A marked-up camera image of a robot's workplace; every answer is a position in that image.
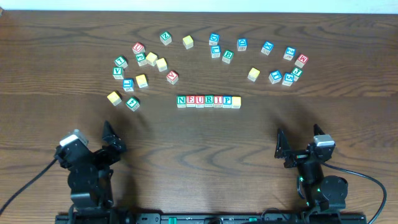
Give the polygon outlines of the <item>blue P block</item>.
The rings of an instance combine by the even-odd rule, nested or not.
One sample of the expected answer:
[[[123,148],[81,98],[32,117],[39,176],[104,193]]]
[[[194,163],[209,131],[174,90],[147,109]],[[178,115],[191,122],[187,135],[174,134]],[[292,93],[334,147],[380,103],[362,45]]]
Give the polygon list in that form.
[[[223,96],[223,108],[232,108],[232,96]]]

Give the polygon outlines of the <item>green N block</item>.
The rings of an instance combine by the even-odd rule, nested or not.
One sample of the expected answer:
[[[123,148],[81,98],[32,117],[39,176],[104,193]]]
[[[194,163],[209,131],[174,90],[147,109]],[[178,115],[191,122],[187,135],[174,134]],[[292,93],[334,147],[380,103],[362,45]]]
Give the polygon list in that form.
[[[187,97],[185,95],[177,95],[177,107],[178,108],[186,108],[187,107],[187,102],[186,102]]]

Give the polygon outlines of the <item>red I block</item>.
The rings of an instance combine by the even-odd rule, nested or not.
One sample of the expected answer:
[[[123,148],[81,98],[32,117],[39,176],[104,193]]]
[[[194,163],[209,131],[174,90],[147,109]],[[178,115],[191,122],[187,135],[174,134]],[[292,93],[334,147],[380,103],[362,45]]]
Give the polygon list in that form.
[[[223,107],[223,96],[222,95],[214,95],[213,96],[213,107],[214,108],[222,108]]]

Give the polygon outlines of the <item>green R block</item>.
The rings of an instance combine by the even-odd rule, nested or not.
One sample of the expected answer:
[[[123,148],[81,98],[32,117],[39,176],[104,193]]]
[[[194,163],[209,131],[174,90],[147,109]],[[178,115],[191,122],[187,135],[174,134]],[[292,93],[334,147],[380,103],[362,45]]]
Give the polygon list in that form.
[[[213,108],[213,107],[214,107],[214,96],[205,95],[205,108]]]

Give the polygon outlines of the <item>red E block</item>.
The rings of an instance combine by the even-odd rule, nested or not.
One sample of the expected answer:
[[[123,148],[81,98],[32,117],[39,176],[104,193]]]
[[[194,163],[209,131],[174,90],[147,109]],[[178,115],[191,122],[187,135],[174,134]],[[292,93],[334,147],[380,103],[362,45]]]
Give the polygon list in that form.
[[[186,107],[187,108],[195,108],[195,95],[187,95],[186,96]]]

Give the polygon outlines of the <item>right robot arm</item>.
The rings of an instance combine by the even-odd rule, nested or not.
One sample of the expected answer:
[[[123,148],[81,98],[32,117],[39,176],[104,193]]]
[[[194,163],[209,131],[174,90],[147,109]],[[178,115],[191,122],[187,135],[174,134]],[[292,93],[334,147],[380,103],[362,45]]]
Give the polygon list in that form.
[[[335,141],[315,124],[313,142],[306,149],[293,150],[283,130],[277,130],[274,157],[284,159],[285,168],[298,169],[297,192],[308,208],[300,213],[304,223],[341,223],[340,210],[346,208],[348,182],[335,175],[325,176],[321,165],[331,159]]]

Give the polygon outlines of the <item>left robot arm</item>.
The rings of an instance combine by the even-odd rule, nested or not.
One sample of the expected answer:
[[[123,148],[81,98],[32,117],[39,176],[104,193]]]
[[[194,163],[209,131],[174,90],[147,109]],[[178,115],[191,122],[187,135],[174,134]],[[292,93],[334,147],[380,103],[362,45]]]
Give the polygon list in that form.
[[[66,135],[56,147],[54,158],[69,170],[68,186],[73,202],[67,215],[58,215],[56,223],[132,223],[130,212],[114,208],[110,166],[121,159],[126,145],[104,122],[101,149],[92,152],[88,140],[79,130]]]

